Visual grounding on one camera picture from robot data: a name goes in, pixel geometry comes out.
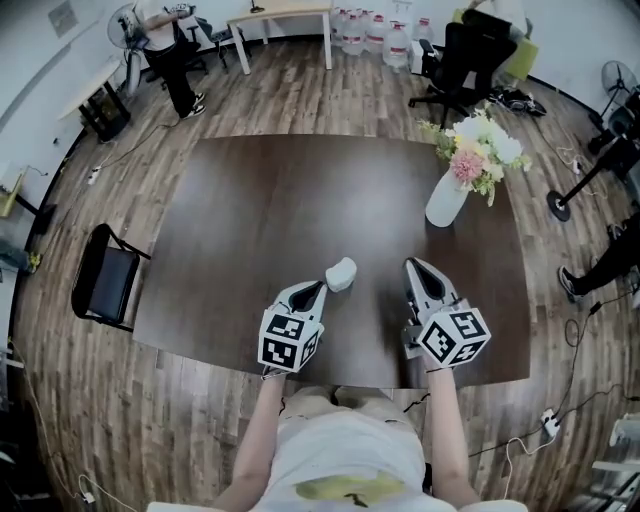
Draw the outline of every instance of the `wooden floor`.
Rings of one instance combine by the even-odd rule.
[[[207,58],[212,66],[209,76],[191,76],[192,84],[208,94],[205,115],[171,130],[159,128],[141,149],[103,169],[92,186],[87,185],[91,167],[122,155],[158,123],[176,121],[168,94],[158,82],[145,86],[131,103],[135,124],[117,145],[98,145],[94,135],[81,142],[50,198],[59,205],[54,226],[34,244],[36,250],[46,250],[42,266],[24,280],[15,310],[14,340],[25,356],[53,460],[66,485],[76,491],[78,475],[86,473],[138,510],[151,500],[212,503],[229,483],[260,381],[157,353],[134,343],[125,332],[76,319],[70,291],[91,229],[108,222],[128,242],[153,254],[163,213],[189,151],[202,137],[330,133],[421,141],[416,121],[439,121],[441,112],[437,106],[407,107],[410,96],[424,92],[424,79],[394,74],[370,56],[346,57],[340,51],[334,52],[333,71],[326,71],[316,42],[256,48],[250,76],[242,74],[234,52],[228,55],[229,74],[215,54]],[[558,406],[573,356],[564,341],[565,321],[582,322],[595,300],[612,299],[624,291],[624,283],[618,281],[575,306],[558,286],[557,267],[567,264],[578,273],[587,268],[591,257],[607,246],[607,224],[625,218],[629,203],[606,173],[572,202],[571,222],[560,224],[550,217],[547,191],[566,191],[577,180],[553,148],[583,152],[593,129],[586,112],[570,100],[535,83],[522,88],[532,91],[551,112],[538,126],[499,107],[493,111],[534,161],[528,174],[507,176],[530,298],[531,378],[461,390],[470,453],[537,428],[541,412]],[[503,307],[509,314],[509,304]],[[591,319],[563,410],[615,383],[623,384],[627,394],[640,392],[638,332],[637,315],[626,299],[605,306]],[[404,407],[420,395],[396,391],[393,398]],[[631,405],[614,389],[569,414],[561,436],[535,456],[528,457],[512,444],[509,496],[530,510],[558,510],[590,480],[590,464],[603,456],[613,421],[633,410]],[[426,409],[414,407],[410,415],[429,457],[429,431],[423,429]],[[535,434],[526,443],[532,449],[540,439]],[[481,496],[502,497],[508,473],[505,449],[472,457],[470,463],[472,483]],[[49,472],[63,496],[51,468]],[[65,498],[65,503],[68,510],[81,508],[79,500],[73,504]],[[98,506],[123,510],[102,496]]]

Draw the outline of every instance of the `white vase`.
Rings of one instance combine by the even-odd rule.
[[[469,194],[461,186],[462,183],[451,169],[440,178],[424,212],[431,224],[446,228],[455,220]]]

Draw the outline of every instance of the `black pants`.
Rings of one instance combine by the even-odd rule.
[[[634,215],[627,221],[627,229],[615,239],[598,263],[584,277],[573,278],[573,290],[577,295],[586,295],[618,276],[629,272],[640,261],[640,220]]]
[[[189,114],[196,101],[196,95],[189,86],[184,67],[187,41],[183,37],[178,38],[178,42],[168,51],[144,50],[149,65],[164,78],[173,106],[180,117]]]

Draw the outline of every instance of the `dark wooden table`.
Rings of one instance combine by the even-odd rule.
[[[446,166],[427,144],[269,135],[199,141],[152,253],[133,337],[161,350],[260,373],[265,308],[293,284],[358,265],[330,293],[326,331],[300,380],[425,387],[400,331],[409,318],[402,264],[422,258],[480,308],[493,338],[456,370],[459,385],[529,376],[530,323],[520,242],[504,185],[493,207],[470,194],[450,228],[425,219]]]

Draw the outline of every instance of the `pink flower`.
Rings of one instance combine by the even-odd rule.
[[[451,170],[462,183],[469,184],[482,173],[484,159],[471,149],[459,149],[451,157]]]

